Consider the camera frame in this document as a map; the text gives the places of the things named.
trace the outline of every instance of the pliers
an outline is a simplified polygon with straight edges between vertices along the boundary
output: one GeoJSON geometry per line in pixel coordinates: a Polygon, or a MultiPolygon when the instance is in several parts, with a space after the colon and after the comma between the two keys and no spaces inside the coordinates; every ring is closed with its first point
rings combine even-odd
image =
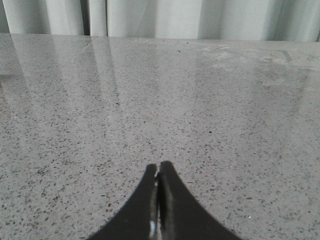
{"type": "Polygon", "coordinates": [[[157,240],[158,212],[163,240],[241,240],[200,206],[170,161],[158,173],[147,165],[129,200],[88,240],[157,240]]]}

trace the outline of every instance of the speckled gray surface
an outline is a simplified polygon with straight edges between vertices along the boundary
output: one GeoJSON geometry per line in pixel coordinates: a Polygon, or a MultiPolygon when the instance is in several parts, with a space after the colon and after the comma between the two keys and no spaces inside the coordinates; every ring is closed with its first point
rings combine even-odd
{"type": "Polygon", "coordinates": [[[243,239],[319,239],[319,43],[0,43],[1,240],[85,239],[164,160],[243,239]]]}

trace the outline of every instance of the white curtain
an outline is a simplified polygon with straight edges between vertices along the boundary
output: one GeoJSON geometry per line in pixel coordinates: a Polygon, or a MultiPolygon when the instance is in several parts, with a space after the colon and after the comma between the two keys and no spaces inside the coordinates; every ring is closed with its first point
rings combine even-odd
{"type": "Polygon", "coordinates": [[[0,0],[0,32],[314,42],[320,0],[0,0]]]}

